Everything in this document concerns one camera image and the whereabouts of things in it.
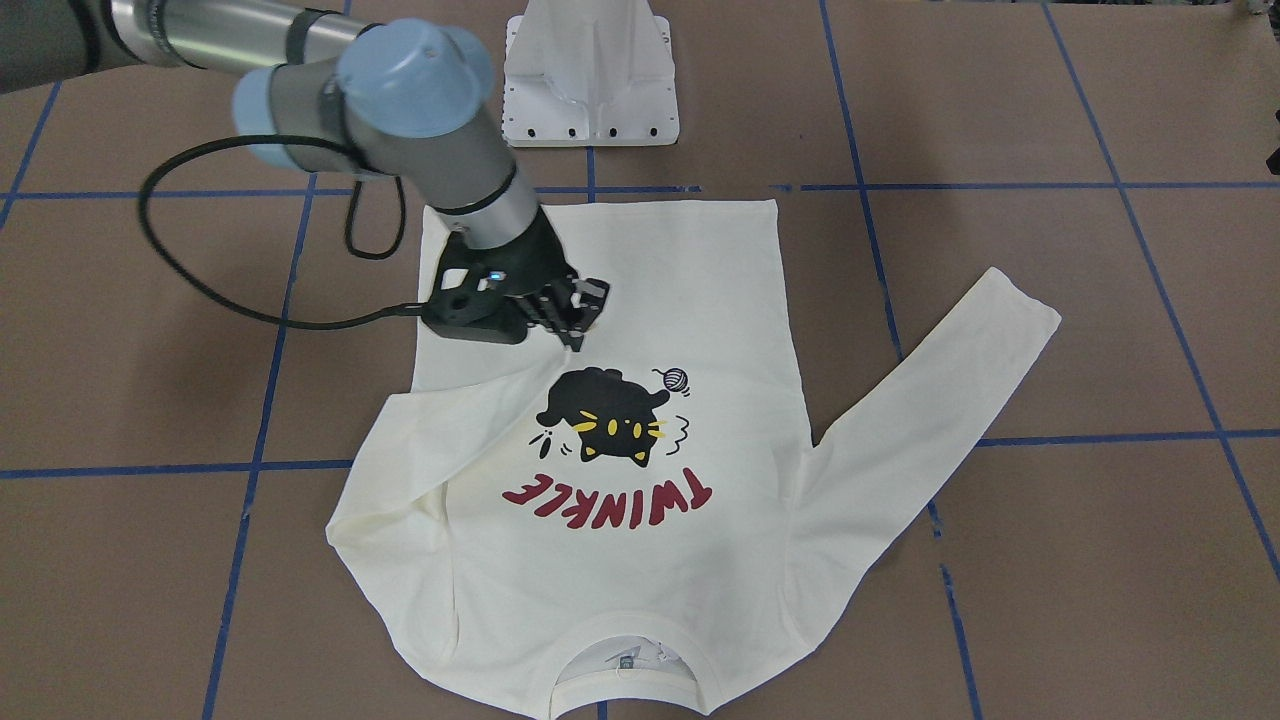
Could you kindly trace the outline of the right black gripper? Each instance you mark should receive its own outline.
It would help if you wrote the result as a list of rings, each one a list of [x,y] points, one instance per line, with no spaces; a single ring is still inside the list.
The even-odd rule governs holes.
[[[522,234],[498,249],[471,249],[461,232],[449,233],[439,256],[442,268],[483,265],[506,274],[504,295],[512,299],[531,325],[541,325],[570,352],[580,352],[585,334],[602,315],[611,284],[577,279],[564,250],[543,210]]]

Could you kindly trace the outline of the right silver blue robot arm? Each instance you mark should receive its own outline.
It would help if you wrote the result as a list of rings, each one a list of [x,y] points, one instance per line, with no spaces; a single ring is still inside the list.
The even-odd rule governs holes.
[[[486,110],[495,77],[468,31],[407,18],[366,23],[282,1],[5,1],[3,92],[124,67],[238,76],[237,133],[152,170],[136,205],[151,249],[201,295],[242,316],[298,331],[343,331],[413,316],[448,340],[518,345],[540,327],[579,351],[609,286],[567,261],[550,219]],[[445,228],[424,301],[338,322],[301,322],[212,290],[164,246],[150,219],[160,182],[228,149],[268,164],[411,183]]]

